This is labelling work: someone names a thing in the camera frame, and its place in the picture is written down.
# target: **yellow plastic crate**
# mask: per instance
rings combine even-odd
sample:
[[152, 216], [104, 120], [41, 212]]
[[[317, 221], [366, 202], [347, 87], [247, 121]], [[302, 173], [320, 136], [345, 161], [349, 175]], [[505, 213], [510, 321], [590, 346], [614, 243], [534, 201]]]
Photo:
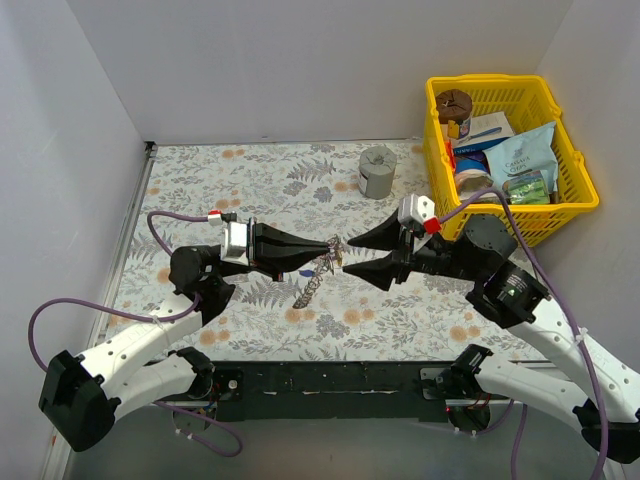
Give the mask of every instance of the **yellow plastic crate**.
[[[438, 216], [460, 205], [436, 110], [436, 96], [452, 88], [471, 96], [473, 116], [505, 112], [516, 133], [556, 121], [551, 148], [558, 159], [561, 203], [511, 207], [529, 245], [537, 245], [576, 215], [590, 212], [598, 206], [600, 200], [585, 169], [584, 157], [571, 145], [560, 118], [562, 110], [554, 102], [544, 79], [536, 75], [462, 75], [433, 77], [426, 84], [427, 115], [423, 151]], [[467, 219], [475, 213], [497, 215], [509, 226], [501, 205], [473, 204], [443, 225], [443, 236], [449, 240], [455, 239]]]

